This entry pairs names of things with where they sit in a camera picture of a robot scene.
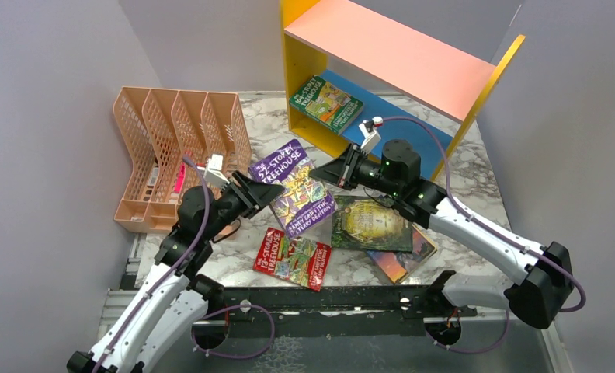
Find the pink marker in organizer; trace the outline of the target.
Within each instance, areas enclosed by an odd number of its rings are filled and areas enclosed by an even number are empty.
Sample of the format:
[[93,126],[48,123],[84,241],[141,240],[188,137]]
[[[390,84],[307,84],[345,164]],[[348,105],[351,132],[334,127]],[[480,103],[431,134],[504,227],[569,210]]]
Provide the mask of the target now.
[[175,175],[174,186],[172,189],[172,192],[174,194],[176,195],[181,194],[185,176],[186,176],[186,164],[184,163],[184,161],[180,161],[178,168],[177,168],[176,175]]

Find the purple 52-storey treehouse book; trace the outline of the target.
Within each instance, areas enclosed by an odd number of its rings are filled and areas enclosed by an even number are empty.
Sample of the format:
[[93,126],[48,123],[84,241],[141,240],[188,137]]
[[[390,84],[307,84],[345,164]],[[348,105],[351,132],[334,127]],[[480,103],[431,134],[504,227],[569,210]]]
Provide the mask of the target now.
[[310,176],[314,163],[297,140],[288,141],[248,170],[261,183],[277,184],[283,193],[270,208],[287,236],[296,238],[335,213],[335,198],[322,181]]

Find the orange plastic file organizer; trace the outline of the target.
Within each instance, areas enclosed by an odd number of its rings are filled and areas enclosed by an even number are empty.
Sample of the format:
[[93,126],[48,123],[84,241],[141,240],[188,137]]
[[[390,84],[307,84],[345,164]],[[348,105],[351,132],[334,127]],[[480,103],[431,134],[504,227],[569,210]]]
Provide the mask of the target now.
[[180,195],[172,192],[179,162],[203,165],[224,156],[222,172],[246,173],[252,146],[236,92],[124,86],[113,114],[132,162],[114,220],[135,233],[168,233],[184,193],[200,185],[186,166]]

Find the yellow pink blue bookshelf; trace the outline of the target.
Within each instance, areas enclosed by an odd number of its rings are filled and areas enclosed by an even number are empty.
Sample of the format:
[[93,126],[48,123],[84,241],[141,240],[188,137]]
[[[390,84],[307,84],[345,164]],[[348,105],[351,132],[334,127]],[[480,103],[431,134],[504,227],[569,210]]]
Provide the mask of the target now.
[[380,79],[455,121],[441,137],[452,155],[520,49],[517,36],[492,64],[351,1],[280,3],[285,90],[288,96],[315,75],[360,99],[361,118],[398,114],[397,107],[327,68],[336,58]]

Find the green 104-storey treehouse book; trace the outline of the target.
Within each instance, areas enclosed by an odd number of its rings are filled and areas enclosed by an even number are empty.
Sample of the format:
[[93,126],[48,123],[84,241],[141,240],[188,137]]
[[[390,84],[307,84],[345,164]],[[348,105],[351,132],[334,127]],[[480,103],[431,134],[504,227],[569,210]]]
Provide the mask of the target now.
[[364,103],[321,76],[312,75],[289,97],[305,116],[340,135],[363,111]]

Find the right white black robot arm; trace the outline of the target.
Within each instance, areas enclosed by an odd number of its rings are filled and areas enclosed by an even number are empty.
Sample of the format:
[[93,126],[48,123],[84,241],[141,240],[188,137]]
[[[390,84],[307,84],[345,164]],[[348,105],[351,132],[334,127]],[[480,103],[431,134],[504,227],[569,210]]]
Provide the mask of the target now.
[[459,242],[505,274],[504,281],[447,275],[426,296],[432,314],[445,316],[464,306],[504,309],[529,326],[546,329],[558,314],[568,312],[565,303],[575,286],[568,249],[514,235],[465,207],[422,176],[421,156],[407,141],[386,142],[380,162],[350,144],[309,175],[344,190],[362,186],[389,196],[391,209],[407,221]]

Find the dark green Alice book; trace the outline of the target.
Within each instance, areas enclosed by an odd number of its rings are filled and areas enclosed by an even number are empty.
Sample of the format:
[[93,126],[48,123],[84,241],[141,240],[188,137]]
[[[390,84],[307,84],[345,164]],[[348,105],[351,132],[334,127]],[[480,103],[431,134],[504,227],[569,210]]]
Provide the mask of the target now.
[[336,195],[332,216],[333,249],[408,253],[412,251],[411,224],[397,211],[370,197]]

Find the red 13-storey treehouse book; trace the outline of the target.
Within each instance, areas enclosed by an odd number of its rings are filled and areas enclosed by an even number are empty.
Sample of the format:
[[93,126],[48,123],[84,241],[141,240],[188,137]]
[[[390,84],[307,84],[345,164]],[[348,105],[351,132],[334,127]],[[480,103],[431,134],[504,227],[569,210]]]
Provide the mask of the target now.
[[312,239],[288,239],[276,228],[262,238],[252,269],[312,291],[320,291],[332,247]]

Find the black mounting rail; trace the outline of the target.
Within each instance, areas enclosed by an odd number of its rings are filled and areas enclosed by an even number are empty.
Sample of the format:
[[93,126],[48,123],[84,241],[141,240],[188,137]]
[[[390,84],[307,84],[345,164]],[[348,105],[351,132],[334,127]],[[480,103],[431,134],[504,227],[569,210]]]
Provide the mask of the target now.
[[228,287],[191,329],[202,348],[227,338],[432,336],[455,343],[460,320],[476,310],[455,309],[432,285]]

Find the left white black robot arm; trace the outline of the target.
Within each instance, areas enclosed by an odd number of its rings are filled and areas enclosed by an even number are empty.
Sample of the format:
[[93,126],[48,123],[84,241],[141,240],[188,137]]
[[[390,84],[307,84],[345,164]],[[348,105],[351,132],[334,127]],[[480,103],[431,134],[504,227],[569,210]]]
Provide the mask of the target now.
[[162,240],[144,283],[111,329],[87,352],[76,351],[69,372],[150,372],[198,319],[222,309],[223,287],[200,273],[212,242],[237,218],[252,218],[284,188],[236,171],[215,197],[205,182],[189,188],[178,220]]

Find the Jane Eyre book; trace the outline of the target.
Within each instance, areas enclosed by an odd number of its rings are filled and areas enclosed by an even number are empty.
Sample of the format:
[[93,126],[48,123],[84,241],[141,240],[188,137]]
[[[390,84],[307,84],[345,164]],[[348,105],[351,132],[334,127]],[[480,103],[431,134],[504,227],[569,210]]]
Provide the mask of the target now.
[[367,256],[392,284],[404,282],[418,267],[437,252],[437,246],[434,241],[419,226],[413,224],[412,228],[413,249],[410,253],[379,250],[367,251]]

